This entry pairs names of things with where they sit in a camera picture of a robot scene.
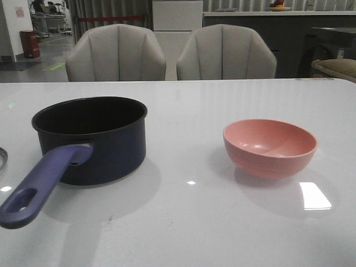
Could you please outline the person in background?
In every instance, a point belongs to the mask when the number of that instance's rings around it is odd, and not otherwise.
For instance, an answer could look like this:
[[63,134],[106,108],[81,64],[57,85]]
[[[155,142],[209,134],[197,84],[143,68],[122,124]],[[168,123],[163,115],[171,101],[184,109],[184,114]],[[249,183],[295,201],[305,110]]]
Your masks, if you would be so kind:
[[44,2],[42,0],[34,0],[31,2],[31,6],[34,9],[34,21],[37,36],[40,38],[48,38],[49,33],[46,22]]

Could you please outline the white refrigerator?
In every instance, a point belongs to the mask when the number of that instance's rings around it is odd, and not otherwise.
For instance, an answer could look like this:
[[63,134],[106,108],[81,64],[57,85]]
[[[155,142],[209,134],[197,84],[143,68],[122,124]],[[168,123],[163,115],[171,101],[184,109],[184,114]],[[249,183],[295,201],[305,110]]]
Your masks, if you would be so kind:
[[191,31],[202,26],[203,1],[153,1],[154,33],[166,59],[165,80],[174,81],[176,62]]

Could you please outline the right grey upholstered chair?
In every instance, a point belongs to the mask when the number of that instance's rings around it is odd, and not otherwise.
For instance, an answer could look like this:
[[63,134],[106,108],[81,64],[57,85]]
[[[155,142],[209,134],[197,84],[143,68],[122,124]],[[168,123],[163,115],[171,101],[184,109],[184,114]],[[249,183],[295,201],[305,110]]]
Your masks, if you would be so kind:
[[190,33],[176,63],[178,80],[275,78],[277,60],[257,31],[216,24]]

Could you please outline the beige sofa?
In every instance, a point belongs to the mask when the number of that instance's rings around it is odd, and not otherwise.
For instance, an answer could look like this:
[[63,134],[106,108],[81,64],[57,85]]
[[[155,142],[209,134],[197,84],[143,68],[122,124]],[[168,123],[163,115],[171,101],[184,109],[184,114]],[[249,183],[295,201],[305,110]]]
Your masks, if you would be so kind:
[[339,78],[355,83],[355,60],[329,59],[311,63],[312,78]]

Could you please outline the left grey upholstered chair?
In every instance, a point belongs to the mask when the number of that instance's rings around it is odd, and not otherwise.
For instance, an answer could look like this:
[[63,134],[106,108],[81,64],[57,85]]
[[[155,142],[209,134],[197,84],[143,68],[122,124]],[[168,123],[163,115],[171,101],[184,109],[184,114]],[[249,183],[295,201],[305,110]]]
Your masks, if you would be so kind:
[[86,31],[66,59],[70,82],[163,81],[166,60],[152,30],[112,24]]

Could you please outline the grey upholstered chair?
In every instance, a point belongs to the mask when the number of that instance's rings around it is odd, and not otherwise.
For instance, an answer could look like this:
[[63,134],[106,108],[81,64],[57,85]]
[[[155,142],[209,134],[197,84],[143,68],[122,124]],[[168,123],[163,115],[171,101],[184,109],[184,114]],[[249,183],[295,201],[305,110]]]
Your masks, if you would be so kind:
[[112,24],[86,31],[66,59],[70,82],[163,81],[166,60],[152,30]]
[[257,31],[216,24],[190,33],[176,63],[178,80],[275,78],[277,60]]

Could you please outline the dark grey counter cabinet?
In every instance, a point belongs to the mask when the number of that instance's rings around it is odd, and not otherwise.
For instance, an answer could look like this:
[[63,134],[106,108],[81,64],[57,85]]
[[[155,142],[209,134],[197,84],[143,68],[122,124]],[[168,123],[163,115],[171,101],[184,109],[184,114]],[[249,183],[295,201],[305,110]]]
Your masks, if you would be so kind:
[[313,27],[355,27],[354,11],[204,12],[203,26],[229,24],[256,30],[277,58],[277,78],[310,76]]

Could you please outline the pink plastic bowl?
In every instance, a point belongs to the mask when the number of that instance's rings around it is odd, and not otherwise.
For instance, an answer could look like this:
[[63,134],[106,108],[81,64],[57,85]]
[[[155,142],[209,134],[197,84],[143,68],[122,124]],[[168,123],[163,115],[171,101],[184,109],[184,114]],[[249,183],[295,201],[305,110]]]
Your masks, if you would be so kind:
[[262,179],[284,179],[301,172],[318,147],[309,131],[267,119],[233,122],[224,128],[223,138],[231,160]]

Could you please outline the fruit plate on counter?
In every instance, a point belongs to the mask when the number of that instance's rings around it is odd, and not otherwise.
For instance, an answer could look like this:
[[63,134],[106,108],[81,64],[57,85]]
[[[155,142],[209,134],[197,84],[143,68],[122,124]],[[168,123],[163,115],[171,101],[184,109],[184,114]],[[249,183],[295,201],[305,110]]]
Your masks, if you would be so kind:
[[284,0],[275,0],[269,5],[269,10],[273,12],[290,11],[291,7],[285,6]]

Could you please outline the red trash bin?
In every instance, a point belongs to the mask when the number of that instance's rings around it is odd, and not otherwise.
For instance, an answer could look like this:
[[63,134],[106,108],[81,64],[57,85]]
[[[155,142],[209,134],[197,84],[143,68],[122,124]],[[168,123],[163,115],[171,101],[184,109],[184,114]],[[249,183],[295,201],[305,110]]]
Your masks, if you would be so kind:
[[24,30],[19,32],[23,54],[25,58],[36,58],[40,56],[37,35],[34,30]]

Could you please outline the glass lid blue knob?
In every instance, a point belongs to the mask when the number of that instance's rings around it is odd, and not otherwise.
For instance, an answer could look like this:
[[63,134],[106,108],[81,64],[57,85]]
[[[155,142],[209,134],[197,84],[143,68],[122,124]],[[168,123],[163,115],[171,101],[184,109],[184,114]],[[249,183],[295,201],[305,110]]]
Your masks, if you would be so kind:
[[6,169],[7,161],[8,153],[4,148],[0,147],[0,174],[2,174]]

